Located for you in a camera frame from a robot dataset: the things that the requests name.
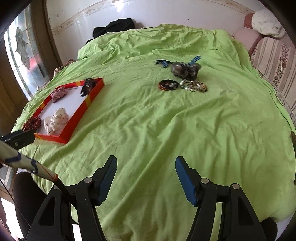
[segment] beaded bracelet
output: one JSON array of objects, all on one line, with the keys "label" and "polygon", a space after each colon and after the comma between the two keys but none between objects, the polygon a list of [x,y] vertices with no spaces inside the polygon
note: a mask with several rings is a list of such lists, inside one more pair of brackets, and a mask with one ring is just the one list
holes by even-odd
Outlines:
[{"label": "beaded bracelet", "polygon": [[180,82],[180,87],[187,91],[199,91],[199,92],[206,92],[207,86],[199,81],[188,81],[188,80],[182,80]]},{"label": "beaded bracelet", "polygon": [[160,90],[168,91],[168,90],[175,90],[178,88],[179,83],[174,80],[162,80],[158,83],[158,88]]}]

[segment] tiled wall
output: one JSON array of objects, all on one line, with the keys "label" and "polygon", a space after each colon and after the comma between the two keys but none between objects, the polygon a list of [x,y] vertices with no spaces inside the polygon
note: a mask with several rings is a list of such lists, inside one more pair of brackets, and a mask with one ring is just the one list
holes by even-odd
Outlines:
[{"label": "tiled wall", "polygon": [[262,8],[258,0],[47,1],[49,23],[63,63],[76,59],[77,51],[92,39],[93,28],[106,26],[119,18],[132,18],[137,28],[171,23],[223,28],[233,34],[243,25],[247,13]]}]

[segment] window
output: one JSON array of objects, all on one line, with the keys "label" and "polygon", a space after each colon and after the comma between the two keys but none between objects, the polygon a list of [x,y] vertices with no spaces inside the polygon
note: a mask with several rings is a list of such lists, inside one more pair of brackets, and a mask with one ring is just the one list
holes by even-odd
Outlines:
[{"label": "window", "polygon": [[28,100],[50,78],[34,37],[30,5],[9,26],[4,35],[7,56],[17,82]]}]

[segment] dark red scrunchie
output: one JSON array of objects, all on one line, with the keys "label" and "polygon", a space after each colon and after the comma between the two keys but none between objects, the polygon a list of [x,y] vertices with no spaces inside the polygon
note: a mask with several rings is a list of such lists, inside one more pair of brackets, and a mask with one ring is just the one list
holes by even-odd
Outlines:
[{"label": "dark red scrunchie", "polygon": [[37,129],[41,126],[41,119],[39,116],[32,117],[27,120],[27,122],[23,125],[22,130],[23,131],[30,131],[34,130],[37,131]]}]

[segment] wrinkled green fabric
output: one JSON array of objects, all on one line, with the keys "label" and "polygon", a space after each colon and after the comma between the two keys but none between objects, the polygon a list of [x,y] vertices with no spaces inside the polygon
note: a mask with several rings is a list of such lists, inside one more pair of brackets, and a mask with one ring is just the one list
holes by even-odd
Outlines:
[{"label": "wrinkled green fabric", "polygon": [[[155,59],[188,63],[197,55],[198,79],[208,92],[158,89],[163,79],[180,79],[170,68],[153,65]],[[109,155],[117,157],[109,195],[97,208],[107,239],[186,239],[196,208],[175,171],[179,155],[216,184],[239,183],[260,221],[294,211],[295,128],[274,89],[252,68],[247,50],[225,31],[179,25],[128,30],[91,41],[78,58],[33,97],[14,130],[56,86],[104,78],[69,143],[37,139],[21,151],[66,185],[91,176]],[[45,192],[52,187],[34,180]],[[220,223],[216,214],[212,240]]]}]

